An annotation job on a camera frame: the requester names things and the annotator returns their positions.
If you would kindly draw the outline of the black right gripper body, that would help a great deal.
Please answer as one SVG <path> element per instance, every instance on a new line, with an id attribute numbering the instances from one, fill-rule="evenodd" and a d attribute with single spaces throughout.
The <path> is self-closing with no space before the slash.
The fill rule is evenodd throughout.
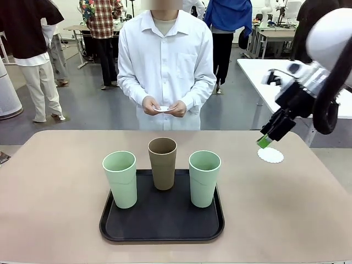
<path id="1" fill-rule="evenodd" d="M 291 81 L 276 95 L 276 104 L 279 105 L 276 113 L 285 113 L 289 118 L 307 118 L 312 114 L 314 102 L 315 98 L 300 83 Z"/>

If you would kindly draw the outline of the person's left hand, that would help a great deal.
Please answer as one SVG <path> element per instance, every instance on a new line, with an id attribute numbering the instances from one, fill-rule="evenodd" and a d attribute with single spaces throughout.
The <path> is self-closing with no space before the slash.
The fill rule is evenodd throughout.
<path id="1" fill-rule="evenodd" d="M 182 118 L 186 114 L 186 105 L 183 101 L 177 101 L 171 105 L 167 111 L 167 114 L 171 114 L 174 117 Z"/>

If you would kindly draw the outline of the person's right hand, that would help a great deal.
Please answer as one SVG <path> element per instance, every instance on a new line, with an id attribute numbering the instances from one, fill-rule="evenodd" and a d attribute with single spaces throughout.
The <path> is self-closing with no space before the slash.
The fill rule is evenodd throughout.
<path id="1" fill-rule="evenodd" d="M 155 116 L 160 113 L 158 111 L 160 110 L 160 105 L 152 96 L 146 96 L 143 99 L 142 107 L 143 107 L 144 113 L 146 113 L 147 115 Z"/>

